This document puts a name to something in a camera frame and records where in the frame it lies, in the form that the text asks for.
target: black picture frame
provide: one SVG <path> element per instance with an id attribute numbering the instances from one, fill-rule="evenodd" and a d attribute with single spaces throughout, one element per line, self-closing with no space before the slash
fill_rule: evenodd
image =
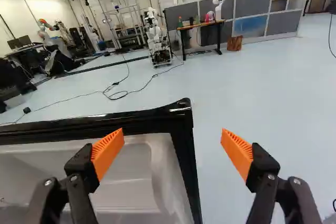
<path id="1" fill-rule="evenodd" d="M 99 138 L 123 128 L 124 135 L 170 133 L 195 224 L 202 224 L 201 202 L 188 98 L 156 109 L 111 113 L 0 127 L 0 145 Z"/>

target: cubicle wall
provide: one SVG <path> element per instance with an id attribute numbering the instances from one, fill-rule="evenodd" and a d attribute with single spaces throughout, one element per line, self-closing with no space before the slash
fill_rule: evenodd
<path id="1" fill-rule="evenodd" d="M 226 22 L 222 27 L 221 42 L 226 43 L 229 37 L 239 35 L 243 35 L 245 44 L 296 36 L 305 3 L 306 0 L 226 0 L 222 5 L 222 18 Z M 179 35 L 176 31 L 179 16 L 182 20 L 189 20 L 198 15 L 204 21 L 205 14 L 210 10 L 215 11 L 215 7 L 212 0 L 201 0 L 166 8 L 165 18 L 171 42 L 180 39 L 176 36 Z M 193 30 L 196 29 L 199 31 L 191 31 L 191 37 L 196 37 L 198 45 L 217 43 L 215 27 Z"/>

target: gray partition panel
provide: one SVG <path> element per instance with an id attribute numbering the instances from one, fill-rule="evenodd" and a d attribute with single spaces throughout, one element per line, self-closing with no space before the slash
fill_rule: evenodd
<path id="1" fill-rule="evenodd" d="M 268 13 L 270 0 L 236 0 L 236 18 Z"/>
<path id="2" fill-rule="evenodd" d="M 209 46 L 217 44 L 217 29 L 216 26 L 201 27 L 201 46 Z M 232 34 L 232 21 L 222 24 L 222 31 L 220 34 L 220 42 L 225 43 Z"/>
<path id="3" fill-rule="evenodd" d="M 287 0 L 273 0 L 271 3 L 271 13 L 286 10 Z"/>
<path id="4" fill-rule="evenodd" d="M 197 2 L 176 5 L 164 10 L 168 31 L 177 29 L 179 24 L 178 17 L 181 16 L 182 21 L 189 20 L 190 17 L 198 15 Z"/>
<path id="5" fill-rule="evenodd" d="M 302 11 L 270 14 L 266 35 L 296 32 Z"/>
<path id="6" fill-rule="evenodd" d="M 232 19 L 233 18 L 233 6 L 234 0 L 226 0 L 222 4 L 222 19 Z M 199 11 L 200 11 L 200 19 L 204 21 L 205 14 L 212 10 L 215 11 L 216 5 L 212 3 L 212 0 L 201 0 L 199 2 Z"/>

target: black desk leg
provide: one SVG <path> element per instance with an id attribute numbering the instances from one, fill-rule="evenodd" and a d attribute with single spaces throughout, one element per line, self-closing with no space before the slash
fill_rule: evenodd
<path id="1" fill-rule="evenodd" d="M 186 60 L 186 59 L 187 59 L 187 57 L 186 57 L 186 55 L 185 55 L 185 49 L 184 49 L 184 41 L 185 41 L 186 31 L 187 31 L 187 30 L 180 30 L 180 33 L 181 33 L 181 44 L 182 44 L 182 56 L 183 56 L 183 60 Z"/>
<path id="2" fill-rule="evenodd" d="M 221 43 L 221 24 L 222 23 L 218 23 L 217 24 L 217 48 L 215 49 L 215 51 L 221 55 L 222 52 L 220 51 L 220 43 Z"/>

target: green bottle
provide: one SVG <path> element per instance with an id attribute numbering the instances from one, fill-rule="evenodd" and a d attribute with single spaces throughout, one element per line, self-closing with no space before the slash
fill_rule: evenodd
<path id="1" fill-rule="evenodd" d="M 178 27 L 182 27 L 183 26 L 182 17 L 181 16 L 179 17 L 178 24 L 179 24 Z"/>

